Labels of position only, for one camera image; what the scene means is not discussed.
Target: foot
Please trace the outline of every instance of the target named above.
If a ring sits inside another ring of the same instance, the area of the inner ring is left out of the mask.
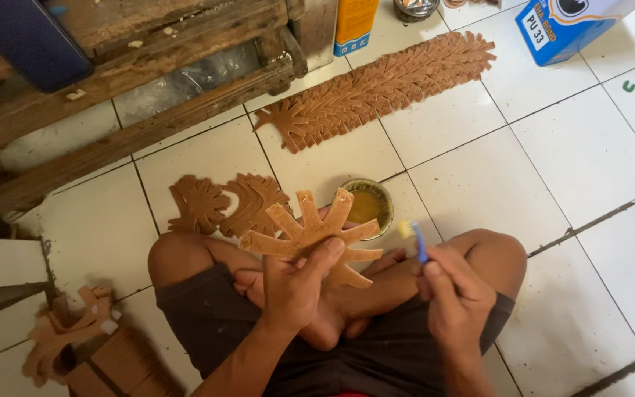
[[[369,278],[406,259],[406,250],[398,248],[387,252],[374,261],[362,274]],[[234,289],[246,296],[260,309],[264,307],[264,276],[260,271],[240,270],[234,274]],[[345,319],[334,299],[335,290],[340,287],[324,286],[313,320],[301,330],[299,335],[318,350],[328,351],[337,345],[340,336],[356,338],[368,326],[370,319],[350,321]]]

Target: star-shaped wooden piece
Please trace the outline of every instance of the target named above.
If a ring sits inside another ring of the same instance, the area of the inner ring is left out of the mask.
[[[249,230],[239,239],[239,248],[264,255],[280,255],[298,260],[308,258],[325,239],[339,237],[344,240],[347,249],[330,270],[325,282],[338,285],[349,284],[358,288],[369,287],[372,281],[349,268],[347,264],[348,262],[373,261],[381,257],[383,250],[348,247],[350,244],[378,232],[378,222],[373,219],[355,228],[342,230],[354,202],[352,193],[342,188],[337,190],[330,212],[324,217],[324,220],[320,219],[313,194],[309,191],[296,192],[295,194],[298,196],[298,204],[303,213],[304,226],[300,226],[281,204],[276,203],[271,205],[266,213],[283,230],[288,239],[275,239]]]
[[[225,219],[219,211],[229,207],[229,197],[221,194],[222,186],[214,185],[208,178],[198,180],[193,175],[186,175],[169,189],[181,217],[168,221],[168,230],[211,235]]]

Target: leg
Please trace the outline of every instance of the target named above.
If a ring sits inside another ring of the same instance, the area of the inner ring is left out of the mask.
[[[198,233],[164,233],[148,254],[148,273],[156,289],[169,287],[215,264],[234,275],[239,269],[261,270],[261,261],[234,244]]]

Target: dark shorts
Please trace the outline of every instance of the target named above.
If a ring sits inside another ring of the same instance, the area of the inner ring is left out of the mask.
[[[207,378],[249,334],[261,311],[232,288],[224,265],[156,292],[190,361]],[[480,339],[485,352],[511,315],[514,301],[498,294]],[[355,391],[370,397],[445,396],[437,347],[419,297],[373,318],[357,339],[329,352],[295,338],[281,357],[264,396],[326,397]]]

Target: man's hand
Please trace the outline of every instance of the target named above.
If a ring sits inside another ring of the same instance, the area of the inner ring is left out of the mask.
[[[297,334],[308,325],[318,307],[322,274],[337,263],[344,249],[344,241],[333,237],[295,265],[285,258],[264,256],[261,321],[280,333]]]
[[[450,361],[478,362],[479,338],[496,292],[452,247],[427,247],[430,262],[414,269],[423,300],[430,301],[428,328]]]

